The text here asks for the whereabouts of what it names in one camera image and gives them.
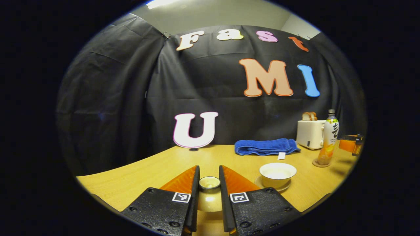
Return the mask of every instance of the ceiling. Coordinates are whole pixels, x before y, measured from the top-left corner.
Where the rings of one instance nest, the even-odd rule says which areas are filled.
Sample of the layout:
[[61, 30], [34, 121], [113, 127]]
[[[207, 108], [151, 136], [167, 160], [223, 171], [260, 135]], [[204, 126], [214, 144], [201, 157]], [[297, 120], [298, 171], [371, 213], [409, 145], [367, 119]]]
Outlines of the ceiling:
[[216, 25], [251, 25], [281, 30], [291, 13], [264, 0], [178, 0], [131, 11], [169, 36]]

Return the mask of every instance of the screw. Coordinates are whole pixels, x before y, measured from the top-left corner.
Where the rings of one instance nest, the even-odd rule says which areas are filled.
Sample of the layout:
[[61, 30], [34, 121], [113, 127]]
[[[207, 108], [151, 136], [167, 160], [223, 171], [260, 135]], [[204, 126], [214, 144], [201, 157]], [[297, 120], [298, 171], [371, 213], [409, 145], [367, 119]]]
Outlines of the screw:
[[162, 233], [165, 233], [165, 234], [168, 234], [168, 232], [167, 232], [167, 231], [165, 231], [165, 230], [163, 230], [163, 229], [158, 229], [158, 231], [159, 231], [159, 232], [162, 232]]
[[245, 221], [245, 222], [242, 222], [239, 226], [241, 226], [242, 228], [247, 228], [251, 226], [251, 223]]
[[172, 226], [172, 227], [179, 227], [179, 223], [175, 222], [175, 221], [169, 222], [169, 225]]

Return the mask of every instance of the saucer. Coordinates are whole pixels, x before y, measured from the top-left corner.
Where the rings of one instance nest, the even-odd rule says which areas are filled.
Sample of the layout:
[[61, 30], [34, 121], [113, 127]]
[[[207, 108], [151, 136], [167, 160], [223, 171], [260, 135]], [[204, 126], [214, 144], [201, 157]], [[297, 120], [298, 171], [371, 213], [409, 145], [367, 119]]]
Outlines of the saucer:
[[[259, 176], [258, 178], [256, 178], [254, 183], [262, 189], [268, 188], [268, 187], [263, 185], [262, 176]], [[280, 186], [278, 188], [273, 188], [273, 189], [277, 190], [277, 192], [280, 192], [280, 191], [283, 191], [283, 190], [289, 188], [290, 184], [291, 184], [291, 180], [287, 181], [287, 183], [285, 185]]]

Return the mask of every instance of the white bowl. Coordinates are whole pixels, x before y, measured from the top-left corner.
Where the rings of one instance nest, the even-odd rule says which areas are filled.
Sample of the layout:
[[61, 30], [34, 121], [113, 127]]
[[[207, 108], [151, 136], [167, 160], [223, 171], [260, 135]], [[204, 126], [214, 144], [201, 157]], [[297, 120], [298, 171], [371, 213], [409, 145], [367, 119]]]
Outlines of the white bowl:
[[278, 188], [285, 185], [296, 174], [294, 166], [286, 163], [268, 163], [260, 167], [262, 184], [265, 187]]

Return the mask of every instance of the white tag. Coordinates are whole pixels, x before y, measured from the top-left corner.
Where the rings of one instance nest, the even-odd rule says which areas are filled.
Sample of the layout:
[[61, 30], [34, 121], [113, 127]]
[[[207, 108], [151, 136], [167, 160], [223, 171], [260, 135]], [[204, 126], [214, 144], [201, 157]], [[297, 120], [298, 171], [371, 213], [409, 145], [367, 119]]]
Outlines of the white tag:
[[284, 157], [286, 156], [286, 153], [285, 152], [279, 152], [278, 153], [278, 158], [277, 158], [277, 160], [284, 160]]

